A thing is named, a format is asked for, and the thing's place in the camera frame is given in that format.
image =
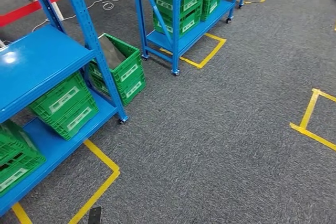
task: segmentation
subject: shelf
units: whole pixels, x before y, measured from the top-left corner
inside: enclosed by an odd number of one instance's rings
[[[0,123],[94,58],[51,25],[0,49]]]
[[[63,139],[39,118],[35,118],[23,128],[46,157],[47,161],[8,191],[7,194],[0,197],[0,216],[2,216],[11,206],[41,182],[48,174],[79,147],[85,140],[116,113],[116,108],[112,106],[104,98],[102,98],[94,91],[91,91],[91,93],[98,106],[99,112],[69,141]]]
[[[232,3],[227,0],[220,0],[219,6],[215,9],[211,15],[210,15],[208,20],[205,22],[200,22],[197,26],[191,29],[190,31],[186,33],[182,38],[179,39],[179,57],[184,54],[189,48],[192,47],[196,41],[200,39],[205,33],[208,31],[213,25],[216,24],[217,21],[221,19],[225,13],[228,12],[231,8],[234,7],[235,3]],[[171,50],[171,47],[167,40],[165,34],[161,34],[157,31],[153,31],[147,35],[147,39],[152,43],[158,45],[159,47],[163,47],[167,50]]]

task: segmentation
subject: gray carpet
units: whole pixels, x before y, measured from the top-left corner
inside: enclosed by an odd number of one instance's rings
[[[140,46],[134,5],[90,13],[98,33]],[[43,18],[0,35],[17,39]],[[95,204],[103,223],[334,223],[336,153],[289,123],[300,123],[312,88],[336,95],[336,0],[267,0],[225,18],[210,33],[227,43],[204,68],[181,61],[174,77],[143,62],[147,86],[126,108],[130,120],[110,120],[91,138],[121,169]],[[80,39],[75,20],[65,26]],[[203,38],[186,57],[199,62],[214,45]],[[334,108],[319,100],[308,128],[334,141]],[[67,223],[109,174],[82,146],[20,203],[33,223]],[[0,222],[17,223],[11,211]]]

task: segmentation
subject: black object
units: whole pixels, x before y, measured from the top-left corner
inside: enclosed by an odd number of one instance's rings
[[[101,207],[90,209],[88,224],[101,224]]]
[[[107,65],[111,69],[115,69],[126,59],[125,55],[118,50],[118,48],[115,47],[106,36],[101,36],[99,38],[99,42],[100,42],[103,55],[106,59]]]

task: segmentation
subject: red barrier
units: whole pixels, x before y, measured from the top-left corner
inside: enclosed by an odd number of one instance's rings
[[[9,13],[6,13],[0,17],[0,27],[8,25],[9,23],[29,15],[31,13],[35,12],[41,9],[41,5],[39,1],[35,1],[29,3],[28,5],[22,6],[16,10],[12,10]]]

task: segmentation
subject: white cable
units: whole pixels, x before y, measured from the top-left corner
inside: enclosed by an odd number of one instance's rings
[[[91,5],[87,7],[86,9],[90,9],[90,8],[91,8],[92,6],[94,6],[94,5],[97,4],[97,3],[102,2],[102,4],[103,4],[102,7],[103,7],[103,10],[112,10],[112,9],[113,9],[113,7],[115,7],[115,4],[113,2],[116,2],[116,1],[120,1],[120,0],[106,0],[106,1],[105,0],[97,0],[97,1],[94,1],[94,3],[92,3]],[[74,18],[74,17],[76,17],[76,15],[73,15],[73,16],[71,16],[71,17],[64,18],[62,21],[68,20],[68,19],[71,19],[71,18]],[[36,28],[38,28],[39,26],[42,26],[42,25],[44,25],[44,24],[45,24],[47,22],[49,22],[49,20],[48,18],[46,20],[45,20],[45,21],[43,21],[43,22],[42,22],[42,23],[40,23],[40,24],[32,28],[32,31],[35,31]]]

